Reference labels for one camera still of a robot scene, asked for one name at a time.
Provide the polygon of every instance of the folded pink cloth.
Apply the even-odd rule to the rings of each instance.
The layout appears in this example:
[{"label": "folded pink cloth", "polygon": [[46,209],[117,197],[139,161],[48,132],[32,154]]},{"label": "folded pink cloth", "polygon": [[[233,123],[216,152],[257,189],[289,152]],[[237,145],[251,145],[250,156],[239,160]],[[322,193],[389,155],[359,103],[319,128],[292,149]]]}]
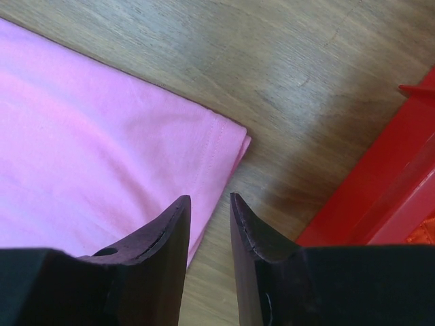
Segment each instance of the folded pink cloth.
[{"label": "folded pink cloth", "polygon": [[92,255],[192,197],[189,262],[246,129],[0,20],[0,247]]}]

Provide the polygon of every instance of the wood grain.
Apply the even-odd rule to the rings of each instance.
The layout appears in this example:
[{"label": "wood grain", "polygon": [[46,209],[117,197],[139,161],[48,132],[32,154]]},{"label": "wood grain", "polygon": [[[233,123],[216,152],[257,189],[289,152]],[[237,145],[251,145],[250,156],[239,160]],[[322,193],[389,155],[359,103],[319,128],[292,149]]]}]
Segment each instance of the wood grain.
[{"label": "wood grain", "polygon": [[[0,16],[201,103],[253,142],[228,189],[295,238],[435,61],[432,0],[0,0]],[[228,190],[180,325],[237,325]]]}]

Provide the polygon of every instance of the hole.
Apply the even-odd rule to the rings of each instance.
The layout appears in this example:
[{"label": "hole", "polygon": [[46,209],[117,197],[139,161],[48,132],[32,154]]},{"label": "hole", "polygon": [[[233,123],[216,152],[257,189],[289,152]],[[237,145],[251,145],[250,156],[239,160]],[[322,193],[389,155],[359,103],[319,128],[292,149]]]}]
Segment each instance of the hole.
[{"label": "hole", "polygon": [[117,253],[117,248],[104,248],[94,254],[94,256],[108,256]]}]

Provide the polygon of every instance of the black foreground object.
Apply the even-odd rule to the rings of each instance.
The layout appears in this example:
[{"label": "black foreground object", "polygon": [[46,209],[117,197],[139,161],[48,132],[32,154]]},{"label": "black foreground object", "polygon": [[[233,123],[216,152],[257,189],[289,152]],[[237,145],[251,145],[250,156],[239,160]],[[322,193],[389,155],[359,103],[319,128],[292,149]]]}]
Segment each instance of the black foreground object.
[{"label": "black foreground object", "polygon": [[230,200],[241,326],[435,325],[435,247],[302,248]]},{"label": "black foreground object", "polygon": [[190,197],[92,257],[0,250],[0,325],[178,324]]}]

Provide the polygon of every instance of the red tray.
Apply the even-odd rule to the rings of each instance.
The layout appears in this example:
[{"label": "red tray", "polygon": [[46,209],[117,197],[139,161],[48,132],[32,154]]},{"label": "red tray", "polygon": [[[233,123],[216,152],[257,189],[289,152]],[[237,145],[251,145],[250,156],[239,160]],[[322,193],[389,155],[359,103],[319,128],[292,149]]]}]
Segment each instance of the red tray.
[{"label": "red tray", "polygon": [[404,243],[435,212],[435,69],[296,241],[305,247]]}]

